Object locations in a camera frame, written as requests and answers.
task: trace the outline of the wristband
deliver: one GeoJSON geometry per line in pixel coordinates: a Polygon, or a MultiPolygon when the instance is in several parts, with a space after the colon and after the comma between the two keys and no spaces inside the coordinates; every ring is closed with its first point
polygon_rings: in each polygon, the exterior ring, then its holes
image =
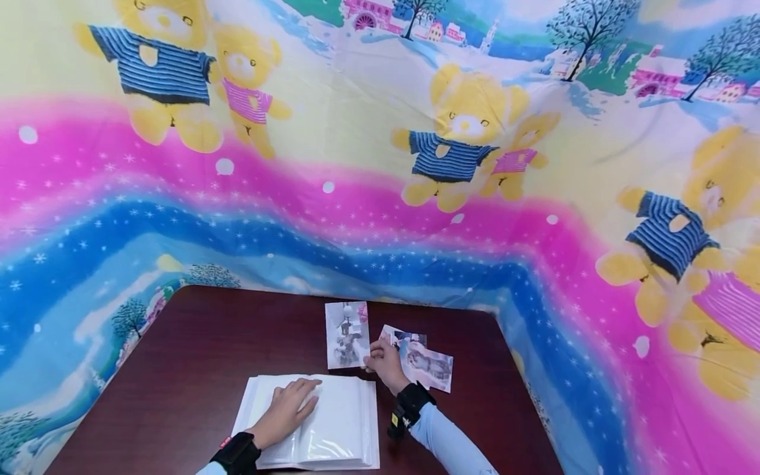
{"type": "Polygon", "coordinates": [[[238,432],[222,442],[211,461],[221,465],[227,475],[249,475],[256,473],[256,461],[260,456],[261,451],[253,443],[253,434],[238,432]]]}
{"type": "Polygon", "coordinates": [[[433,396],[420,384],[409,384],[396,397],[396,408],[391,414],[388,436],[400,440],[404,433],[420,420],[420,411],[425,404],[437,405],[433,396]]]}

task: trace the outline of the hand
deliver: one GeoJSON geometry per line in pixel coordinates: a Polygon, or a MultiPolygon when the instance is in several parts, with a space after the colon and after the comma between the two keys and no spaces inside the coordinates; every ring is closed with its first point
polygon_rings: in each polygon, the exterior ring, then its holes
{"type": "Polygon", "coordinates": [[[253,434],[253,443],[258,450],[264,450],[278,442],[282,442],[294,430],[303,424],[306,417],[314,412],[318,398],[309,402],[299,410],[306,396],[322,383],[319,379],[299,378],[291,382],[285,389],[275,388],[272,404],[256,424],[246,432],[253,434]]]}
{"type": "Polygon", "coordinates": [[[370,356],[364,357],[367,371],[378,373],[383,384],[391,390],[391,394],[396,396],[411,384],[401,369],[401,357],[398,356],[398,351],[389,342],[381,338],[372,342],[369,349],[370,356]]]}

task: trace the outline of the teddy bear print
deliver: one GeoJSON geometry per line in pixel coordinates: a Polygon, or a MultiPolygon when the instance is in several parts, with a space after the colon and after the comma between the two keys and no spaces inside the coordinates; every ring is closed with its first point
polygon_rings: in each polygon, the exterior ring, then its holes
{"type": "Polygon", "coordinates": [[[695,295],[707,286],[708,271],[727,270],[710,232],[760,214],[759,145],[740,127],[722,129],[698,146],[680,199],[638,187],[618,195],[621,207],[644,220],[623,250],[597,260],[597,273],[613,286],[641,282],[635,304],[647,325],[663,321],[669,293],[682,280],[695,295]]]}
{"type": "Polygon", "coordinates": [[[760,246],[740,253],[732,273],[714,273],[668,327],[680,353],[697,356],[697,373],[729,401],[751,396],[760,377],[760,246]]]}
{"type": "Polygon", "coordinates": [[[214,31],[223,76],[217,94],[230,106],[240,141],[271,160],[275,150],[267,131],[267,116],[285,120],[292,115],[287,104],[261,90],[282,61],[280,45],[274,38],[267,44],[253,31],[237,25],[218,25],[214,31]]]}
{"type": "Polygon", "coordinates": [[[476,169],[492,163],[504,121],[514,123],[529,97],[517,86],[503,87],[490,76],[443,65],[430,84],[435,110],[433,131],[396,129],[393,145],[416,155],[412,178],[401,193],[409,206],[422,206],[433,196],[438,208],[453,213],[467,201],[476,169]]]}
{"type": "Polygon", "coordinates": [[[74,36],[87,52],[116,62],[132,128],[147,143],[162,144],[174,127],[182,143],[210,153],[222,144],[208,85],[218,73],[206,44],[201,0],[112,0],[121,27],[77,23],[74,36]]]}
{"type": "Polygon", "coordinates": [[[489,197],[498,189],[505,200],[520,199],[523,195],[525,170],[529,166],[544,168],[549,162],[545,155],[532,147],[554,130],[561,116],[559,112],[548,112],[523,119],[508,151],[497,159],[480,195],[489,197]]]}

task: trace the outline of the photograph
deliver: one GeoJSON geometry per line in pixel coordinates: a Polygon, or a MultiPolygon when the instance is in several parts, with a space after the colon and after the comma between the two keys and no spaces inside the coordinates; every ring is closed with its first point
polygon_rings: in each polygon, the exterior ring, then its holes
{"type": "Polygon", "coordinates": [[[358,368],[369,356],[367,302],[325,304],[328,369],[358,368]]]}
{"type": "Polygon", "coordinates": [[[454,357],[428,350],[415,341],[400,340],[399,355],[404,374],[426,388],[451,393],[451,372],[454,357]]]}
{"type": "Polygon", "coordinates": [[[382,331],[380,332],[380,338],[389,342],[396,348],[396,350],[399,349],[398,342],[401,340],[414,341],[427,348],[427,335],[399,330],[390,325],[383,325],[382,331]]]}

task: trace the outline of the wooden table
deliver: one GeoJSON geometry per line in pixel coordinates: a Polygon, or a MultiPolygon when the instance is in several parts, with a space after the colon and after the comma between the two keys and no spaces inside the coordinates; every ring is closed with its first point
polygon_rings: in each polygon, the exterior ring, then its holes
{"type": "MultiPolygon", "coordinates": [[[[334,301],[180,290],[46,475],[195,473],[230,434],[248,377],[327,372],[324,304],[334,301]]],[[[433,394],[502,475],[562,473],[493,318],[371,302],[373,338],[383,324],[427,334],[431,349],[454,356],[452,393],[433,394]]],[[[386,436],[394,400],[379,381],[377,392],[380,473],[445,473],[411,437],[386,436]]]]}

